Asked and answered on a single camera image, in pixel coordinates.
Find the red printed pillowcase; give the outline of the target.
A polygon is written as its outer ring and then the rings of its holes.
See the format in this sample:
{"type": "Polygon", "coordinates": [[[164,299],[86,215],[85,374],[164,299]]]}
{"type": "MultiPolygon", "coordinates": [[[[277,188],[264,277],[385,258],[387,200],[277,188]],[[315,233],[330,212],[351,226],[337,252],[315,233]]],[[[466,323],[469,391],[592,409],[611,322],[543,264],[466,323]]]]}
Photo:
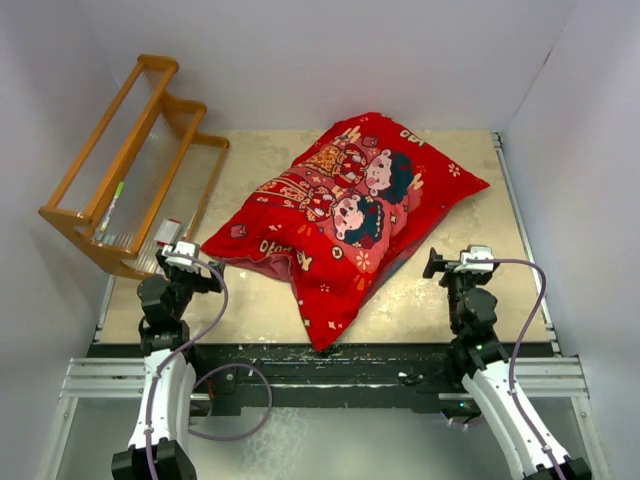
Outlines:
{"type": "Polygon", "coordinates": [[[258,186],[202,249],[288,282],[322,351],[458,202],[486,188],[403,125],[368,112],[335,123],[258,186]]]}

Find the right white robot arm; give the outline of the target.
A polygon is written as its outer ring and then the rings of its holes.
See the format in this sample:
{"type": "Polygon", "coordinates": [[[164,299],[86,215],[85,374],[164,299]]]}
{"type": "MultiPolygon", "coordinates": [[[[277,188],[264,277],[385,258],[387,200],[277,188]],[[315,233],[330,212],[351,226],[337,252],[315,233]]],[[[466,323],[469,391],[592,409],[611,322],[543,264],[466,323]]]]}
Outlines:
{"type": "Polygon", "coordinates": [[[591,479],[587,462],[571,457],[555,439],[516,380],[516,358],[523,338],[518,338],[513,353],[508,354],[494,330],[498,300],[484,286],[505,263],[541,270],[530,261],[497,259],[487,246],[470,245],[460,251],[457,260],[430,250],[423,277],[442,275],[439,285],[447,290],[454,334],[444,369],[446,383],[471,395],[513,479],[591,479]]]}

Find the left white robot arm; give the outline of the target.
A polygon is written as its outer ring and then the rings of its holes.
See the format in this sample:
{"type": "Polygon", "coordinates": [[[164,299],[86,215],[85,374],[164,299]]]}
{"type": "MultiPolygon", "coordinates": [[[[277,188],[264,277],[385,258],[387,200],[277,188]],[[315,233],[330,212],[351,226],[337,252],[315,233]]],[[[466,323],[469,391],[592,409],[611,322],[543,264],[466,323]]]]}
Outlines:
{"type": "Polygon", "coordinates": [[[202,387],[204,365],[193,359],[184,312],[196,293],[220,293],[224,268],[198,259],[191,242],[166,244],[156,252],[160,274],[137,287],[144,387],[127,448],[113,455],[115,479],[194,479],[187,454],[190,395],[202,387]]]}

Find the red pen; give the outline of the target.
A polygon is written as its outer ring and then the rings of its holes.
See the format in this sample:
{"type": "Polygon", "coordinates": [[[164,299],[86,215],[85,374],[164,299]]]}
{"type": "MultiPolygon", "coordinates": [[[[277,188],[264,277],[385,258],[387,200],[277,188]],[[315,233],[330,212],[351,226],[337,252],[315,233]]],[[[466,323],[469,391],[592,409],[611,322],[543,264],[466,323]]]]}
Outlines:
{"type": "Polygon", "coordinates": [[[185,231],[184,231],[183,235],[182,235],[182,239],[184,241],[189,241],[190,240],[190,238],[191,238],[191,236],[193,234],[193,231],[194,231],[194,229],[196,227],[197,217],[198,217],[198,212],[195,211],[193,213],[193,215],[192,215],[187,227],[185,228],[185,231]]]}

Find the small red white box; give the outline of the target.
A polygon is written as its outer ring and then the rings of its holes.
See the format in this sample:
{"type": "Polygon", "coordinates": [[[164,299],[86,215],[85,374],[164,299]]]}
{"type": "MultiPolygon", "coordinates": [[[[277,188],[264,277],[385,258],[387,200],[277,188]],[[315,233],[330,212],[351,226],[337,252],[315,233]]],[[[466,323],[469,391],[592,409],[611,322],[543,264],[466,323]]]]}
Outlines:
{"type": "Polygon", "coordinates": [[[154,235],[154,242],[163,246],[173,244],[179,238],[182,230],[182,223],[172,218],[165,218],[161,221],[154,235]]]}

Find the orange wooden rack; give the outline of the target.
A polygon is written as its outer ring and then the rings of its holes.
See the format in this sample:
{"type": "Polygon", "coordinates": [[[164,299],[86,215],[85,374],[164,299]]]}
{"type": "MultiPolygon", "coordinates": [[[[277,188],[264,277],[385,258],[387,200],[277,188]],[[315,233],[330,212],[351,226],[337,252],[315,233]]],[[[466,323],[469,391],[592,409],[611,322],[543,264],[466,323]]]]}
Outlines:
{"type": "Polygon", "coordinates": [[[203,191],[182,223],[198,212],[195,235],[226,154],[228,139],[202,131],[204,103],[170,93],[179,70],[166,56],[141,54],[39,215],[103,271],[143,279],[156,270],[154,235],[169,217],[168,197],[181,167],[202,153],[212,162],[203,191]],[[102,218],[117,185],[124,189],[107,230],[102,218]]]}

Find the green white marker pen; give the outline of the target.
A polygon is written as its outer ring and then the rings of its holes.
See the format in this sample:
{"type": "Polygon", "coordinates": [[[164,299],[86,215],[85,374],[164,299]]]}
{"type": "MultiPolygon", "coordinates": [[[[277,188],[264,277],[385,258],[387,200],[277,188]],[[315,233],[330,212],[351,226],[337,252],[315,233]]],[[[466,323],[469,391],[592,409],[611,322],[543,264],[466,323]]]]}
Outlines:
{"type": "Polygon", "coordinates": [[[100,226],[99,226],[99,232],[100,233],[104,233],[107,230],[108,225],[110,223],[110,220],[111,220],[111,218],[113,216],[117,201],[120,198],[123,189],[124,189],[124,182],[120,181],[119,184],[116,187],[114,195],[113,195],[113,197],[112,197],[112,199],[110,201],[110,204],[109,204],[109,206],[108,206],[108,208],[107,208],[107,210],[106,210],[106,212],[105,212],[105,214],[104,214],[104,216],[102,218],[102,221],[100,223],[100,226]]]}

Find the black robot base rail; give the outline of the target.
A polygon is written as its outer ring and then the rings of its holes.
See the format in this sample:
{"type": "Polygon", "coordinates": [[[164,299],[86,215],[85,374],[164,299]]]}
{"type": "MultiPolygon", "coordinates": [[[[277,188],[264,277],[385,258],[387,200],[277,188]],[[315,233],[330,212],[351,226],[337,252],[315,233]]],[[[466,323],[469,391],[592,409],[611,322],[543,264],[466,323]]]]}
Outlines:
{"type": "Polygon", "coordinates": [[[444,343],[342,343],[316,352],[307,344],[199,344],[202,376],[229,365],[197,388],[215,415],[244,407],[409,409],[434,413],[442,394],[462,396],[447,372],[444,343]]]}

